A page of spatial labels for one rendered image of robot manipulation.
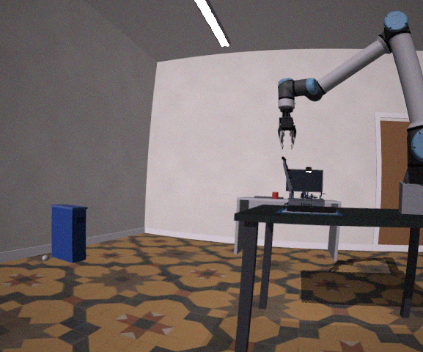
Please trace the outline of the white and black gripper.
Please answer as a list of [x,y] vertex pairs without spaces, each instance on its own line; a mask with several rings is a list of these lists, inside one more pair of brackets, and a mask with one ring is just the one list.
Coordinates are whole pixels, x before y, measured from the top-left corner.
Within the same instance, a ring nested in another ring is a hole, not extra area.
[[[283,112],[282,112],[283,109]],[[286,110],[287,112],[286,112]],[[290,117],[290,113],[293,112],[293,108],[288,107],[282,107],[280,108],[280,112],[282,112],[282,117],[279,118],[279,123],[281,123],[281,127],[279,126],[278,129],[278,134],[279,134],[279,141],[280,141],[280,145],[281,148],[283,149],[283,137],[284,137],[284,131],[290,131],[290,136],[292,138],[292,144],[291,144],[291,150],[293,149],[293,145],[295,142],[295,136],[296,136],[296,128],[294,122],[293,122],[293,118]],[[285,112],[286,112],[286,117],[285,117]],[[290,119],[291,118],[291,119]],[[283,130],[284,129],[284,130]],[[283,131],[282,131],[283,130]],[[292,135],[291,135],[292,132]],[[282,136],[282,141],[281,141],[281,136]]]

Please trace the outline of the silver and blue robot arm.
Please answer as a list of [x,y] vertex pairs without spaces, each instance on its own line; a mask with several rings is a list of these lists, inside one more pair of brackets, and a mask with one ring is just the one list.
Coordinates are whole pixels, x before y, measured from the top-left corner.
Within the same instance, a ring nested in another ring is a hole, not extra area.
[[[404,183],[423,184],[423,75],[413,44],[408,17],[390,12],[383,21],[384,31],[377,40],[320,80],[307,78],[279,81],[279,109],[295,108],[295,97],[319,101],[324,94],[384,54],[393,53],[400,77],[410,125],[407,128],[408,168]],[[319,88],[318,88],[319,87]],[[411,147],[410,147],[411,143]],[[412,153],[412,154],[411,154]]]

